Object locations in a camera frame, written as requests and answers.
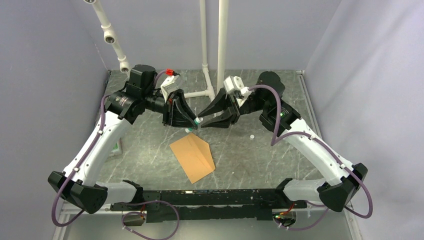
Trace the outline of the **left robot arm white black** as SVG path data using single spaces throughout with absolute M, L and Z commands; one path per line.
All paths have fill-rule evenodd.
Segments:
M 79 153 L 63 170 L 48 177 L 58 199 L 89 214 L 105 204 L 124 203 L 131 210 L 143 205 L 139 184 L 129 180 L 102 183 L 98 178 L 113 147 L 145 111 L 161 114 L 165 126 L 197 129 L 197 117 L 179 87 L 180 75 L 171 69 L 164 74 L 166 79 L 157 87 L 156 69 L 135 65 L 124 87 L 102 100 L 99 121 Z

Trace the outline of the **brown paper envelope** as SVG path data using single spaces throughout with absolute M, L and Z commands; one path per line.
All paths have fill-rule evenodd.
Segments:
M 216 169 L 210 145 L 193 133 L 169 146 L 192 184 Z

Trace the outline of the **green white glue stick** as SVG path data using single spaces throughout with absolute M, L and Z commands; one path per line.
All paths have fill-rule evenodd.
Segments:
M 200 125 L 200 123 L 203 121 L 204 119 L 202 118 L 202 117 L 196 117 L 195 119 L 194 119 L 194 123 L 195 123 L 195 127 L 187 127 L 187 128 L 185 128 L 185 132 L 186 133 L 191 133 L 193 130 L 196 130 L 197 129 L 197 127 Z

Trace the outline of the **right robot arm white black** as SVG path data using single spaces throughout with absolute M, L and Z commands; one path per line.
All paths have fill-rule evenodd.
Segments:
M 285 179 L 277 188 L 276 203 L 287 208 L 295 201 L 320 202 L 341 212 L 364 186 L 368 173 L 329 147 L 306 123 L 300 113 L 282 99 L 285 86 L 277 73 L 262 72 L 254 86 L 245 86 L 239 76 L 229 76 L 215 99 L 198 116 L 211 116 L 203 128 L 228 128 L 240 116 L 260 112 L 259 121 L 273 133 L 271 143 L 286 141 L 303 154 L 321 173 L 318 180 Z

